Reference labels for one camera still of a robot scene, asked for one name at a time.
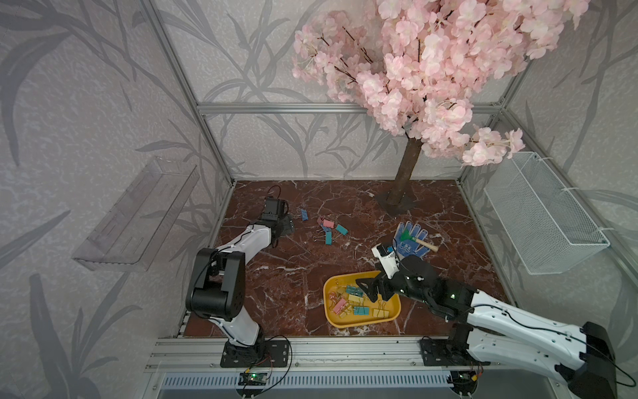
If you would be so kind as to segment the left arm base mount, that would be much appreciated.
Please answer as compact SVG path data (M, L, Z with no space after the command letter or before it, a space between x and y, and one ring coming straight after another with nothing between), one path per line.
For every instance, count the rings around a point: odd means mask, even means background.
M287 367L292 357L292 345L289 340L277 335L271 338L259 336L256 344L243 347L227 341L224 344L220 367Z

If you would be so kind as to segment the small olive yellow binder clip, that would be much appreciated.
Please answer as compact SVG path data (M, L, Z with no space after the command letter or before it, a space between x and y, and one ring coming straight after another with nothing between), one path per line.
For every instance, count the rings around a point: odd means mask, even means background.
M385 309L373 309L372 316L376 319L388 319L390 313Z

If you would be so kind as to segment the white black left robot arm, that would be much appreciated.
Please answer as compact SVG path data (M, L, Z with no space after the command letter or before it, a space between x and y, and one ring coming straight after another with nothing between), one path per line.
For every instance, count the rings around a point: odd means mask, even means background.
M185 297L186 310L218 326L235 347L255 347L261 327L244 307L246 266L255 255L274 247L290 225L288 203L268 197L260 218L217 248L203 248Z

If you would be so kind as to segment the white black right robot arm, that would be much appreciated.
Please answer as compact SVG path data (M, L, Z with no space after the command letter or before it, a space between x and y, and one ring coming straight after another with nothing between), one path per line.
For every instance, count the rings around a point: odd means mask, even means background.
M579 398L616 398L616 356L607 330L565 324L506 304L484 291L438 276L423 259L380 255L381 270L357 279L371 301L400 295L455 323L444 345L449 361L501 363L567 385Z

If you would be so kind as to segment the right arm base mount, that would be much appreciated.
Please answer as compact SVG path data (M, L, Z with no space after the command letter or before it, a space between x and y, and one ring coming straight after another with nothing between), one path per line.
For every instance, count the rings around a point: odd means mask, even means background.
M485 366L469 353L468 339L473 328L467 324L455 324L447 338L422 337L420 354L425 366Z

